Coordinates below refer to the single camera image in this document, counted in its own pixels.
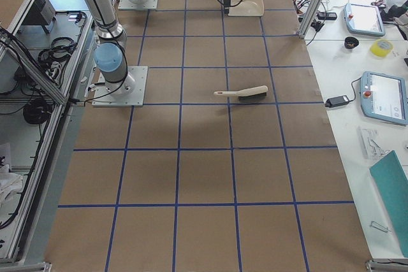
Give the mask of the teach pendant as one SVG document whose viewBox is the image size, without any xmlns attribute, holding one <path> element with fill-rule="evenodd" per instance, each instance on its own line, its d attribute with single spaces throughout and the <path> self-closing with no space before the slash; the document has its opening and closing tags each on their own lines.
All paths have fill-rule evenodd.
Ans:
<svg viewBox="0 0 408 272">
<path fill-rule="evenodd" d="M 376 6 L 347 3 L 344 20 L 350 33 L 383 37 L 385 29 Z"/>
<path fill-rule="evenodd" d="M 366 71 L 360 79 L 360 97 L 366 117 L 407 125 L 407 92 L 403 78 Z"/>
</svg>

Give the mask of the yellow tape roll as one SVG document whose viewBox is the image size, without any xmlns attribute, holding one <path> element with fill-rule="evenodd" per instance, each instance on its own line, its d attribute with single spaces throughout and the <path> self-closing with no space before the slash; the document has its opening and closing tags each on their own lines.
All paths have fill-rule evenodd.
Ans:
<svg viewBox="0 0 408 272">
<path fill-rule="evenodd" d="M 370 52 L 377 57 L 386 57 L 393 49 L 393 44 L 386 39 L 377 39 L 370 47 Z"/>
</svg>

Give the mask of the metal hex key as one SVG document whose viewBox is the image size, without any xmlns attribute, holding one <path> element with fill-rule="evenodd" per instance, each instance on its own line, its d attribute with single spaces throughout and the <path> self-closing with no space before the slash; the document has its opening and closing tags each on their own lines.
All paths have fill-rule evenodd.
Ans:
<svg viewBox="0 0 408 272">
<path fill-rule="evenodd" d="M 381 232 L 384 232 L 384 233 L 390 233 L 391 232 L 389 227 L 387 227 L 385 225 L 382 225 L 382 224 L 380 224 L 380 223 L 378 223 L 376 221 L 373 221 L 373 220 L 370 222 L 370 227 L 373 227 L 374 229 L 377 229 L 377 230 L 379 230 Z"/>
</svg>

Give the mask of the teal folder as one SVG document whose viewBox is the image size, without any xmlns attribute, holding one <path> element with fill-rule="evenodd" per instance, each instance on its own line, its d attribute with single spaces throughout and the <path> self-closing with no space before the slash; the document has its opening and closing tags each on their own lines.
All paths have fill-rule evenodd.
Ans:
<svg viewBox="0 0 408 272">
<path fill-rule="evenodd" d="M 400 250 L 407 257 L 407 176 L 395 151 L 391 151 L 370 167 Z"/>
</svg>

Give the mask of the beige hand brush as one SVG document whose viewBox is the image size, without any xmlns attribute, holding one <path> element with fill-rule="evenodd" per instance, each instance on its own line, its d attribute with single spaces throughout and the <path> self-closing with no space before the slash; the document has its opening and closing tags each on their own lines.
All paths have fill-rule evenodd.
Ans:
<svg viewBox="0 0 408 272">
<path fill-rule="evenodd" d="M 218 90 L 214 92 L 214 96 L 219 97 L 237 97 L 239 101 L 246 101 L 250 99 L 257 99 L 266 97 L 268 92 L 268 87 L 266 85 L 261 85 L 257 87 L 251 87 L 242 90 Z"/>
</svg>

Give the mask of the grey control box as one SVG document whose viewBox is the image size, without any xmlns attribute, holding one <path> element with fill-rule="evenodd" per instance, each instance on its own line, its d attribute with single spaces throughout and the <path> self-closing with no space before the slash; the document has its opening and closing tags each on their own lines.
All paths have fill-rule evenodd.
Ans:
<svg viewBox="0 0 408 272">
<path fill-rule="evenodd" d="M 46 34 L 50 34 L 56 21 L 55 14 L 50 0 L 34 0 L 22 25 L 39 25 Z"/>
</svg>

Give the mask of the lower teach pendant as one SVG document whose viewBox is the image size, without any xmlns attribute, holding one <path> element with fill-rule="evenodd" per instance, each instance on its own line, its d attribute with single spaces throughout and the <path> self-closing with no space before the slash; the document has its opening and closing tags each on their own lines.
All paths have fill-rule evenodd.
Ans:
<svg viewBox="0 0 408 272">
<path fill-rule="evenodd" d="M 360 97 L 366 117 L 407 125 L 407 92 L 403 78 L 366 71 L 360 79 Z"/>
</svg>

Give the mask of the upper teach pendant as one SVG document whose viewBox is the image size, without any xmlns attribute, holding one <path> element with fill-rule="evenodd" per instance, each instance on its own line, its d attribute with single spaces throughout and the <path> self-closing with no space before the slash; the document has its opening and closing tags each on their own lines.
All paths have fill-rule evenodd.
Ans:
<svg viewBox="0 0 408 272">
<path fill-rule="evenodd" d="M 344 20 L 350 33 L 383 37 L 385 29 L 376 6 L 347 3 Z"/>
</svg>

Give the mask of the black power adapter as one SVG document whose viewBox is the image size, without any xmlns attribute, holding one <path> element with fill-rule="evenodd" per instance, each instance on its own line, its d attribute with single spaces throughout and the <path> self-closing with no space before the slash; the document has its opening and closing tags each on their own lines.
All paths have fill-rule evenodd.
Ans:
<svg viewBox="0 0 408 272">
<path fill-rule="evenodd" d="M 327 108 L 336 108 L 339 106 L 345 106 L 349 104 L 350 102 L 351 102 L 350 99 L 346 95 L 342 95 L 342 96 L 328 98 L 325 101 L 324 106 Z"/>
</svg>

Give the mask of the clear plastic bag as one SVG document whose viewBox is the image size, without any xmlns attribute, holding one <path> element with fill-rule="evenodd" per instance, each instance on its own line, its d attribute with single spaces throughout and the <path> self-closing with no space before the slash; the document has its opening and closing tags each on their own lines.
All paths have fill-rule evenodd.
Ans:
<svg viewBox="0 0 408 272">
<path fill-rule="evenodd" d="M 376 129 L 359 127 L 358 133 L 360 135 L 363 154 L 366 159 L 378 160 L 390 153 L 390 150 L 380 145 L 378 140 L 379 133 Z"/>
</svg>

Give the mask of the white plastic dustpan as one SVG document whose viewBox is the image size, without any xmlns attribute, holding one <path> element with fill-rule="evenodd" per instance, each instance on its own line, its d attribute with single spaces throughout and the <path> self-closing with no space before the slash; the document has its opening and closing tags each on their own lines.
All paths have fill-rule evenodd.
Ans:
<svg viewBox="0 0 408 272">
<path fill-rule="evenodd" d="M 231 0 L 228 15 L 230 17 L 262 17 L 264 11 L 263 0 Z"/>
</svg>

